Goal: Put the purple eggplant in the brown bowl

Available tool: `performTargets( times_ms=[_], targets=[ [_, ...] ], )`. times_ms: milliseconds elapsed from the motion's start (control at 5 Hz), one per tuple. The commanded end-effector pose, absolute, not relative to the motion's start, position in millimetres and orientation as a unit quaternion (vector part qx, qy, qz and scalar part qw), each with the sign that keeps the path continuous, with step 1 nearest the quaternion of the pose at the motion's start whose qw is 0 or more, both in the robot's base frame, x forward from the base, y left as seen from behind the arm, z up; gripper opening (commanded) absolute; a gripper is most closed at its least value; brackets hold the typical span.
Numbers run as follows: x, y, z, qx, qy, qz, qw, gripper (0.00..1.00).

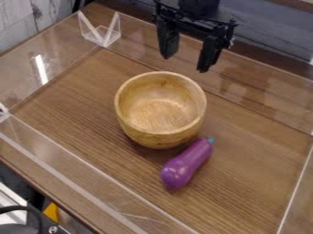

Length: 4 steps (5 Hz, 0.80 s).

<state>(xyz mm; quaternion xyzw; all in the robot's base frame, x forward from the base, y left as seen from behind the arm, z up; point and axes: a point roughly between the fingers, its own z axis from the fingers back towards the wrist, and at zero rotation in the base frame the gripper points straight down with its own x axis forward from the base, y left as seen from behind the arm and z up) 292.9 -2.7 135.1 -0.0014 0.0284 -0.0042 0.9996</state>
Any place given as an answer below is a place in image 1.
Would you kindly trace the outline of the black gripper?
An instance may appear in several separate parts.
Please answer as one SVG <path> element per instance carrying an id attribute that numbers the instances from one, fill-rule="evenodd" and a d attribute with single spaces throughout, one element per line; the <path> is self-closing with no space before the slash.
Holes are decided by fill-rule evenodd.
<path id="1" fill-rule="evenodd" d="M 184 33 L 203 39 L 196 70 L 207 72 L 217 63 L 221 49 L 234 44 L 235 18 L 221 10 L 221 0 L 154 0 L 154 3 L 163 58 L 170 59 L 178 52 L 179 33 Z"/>

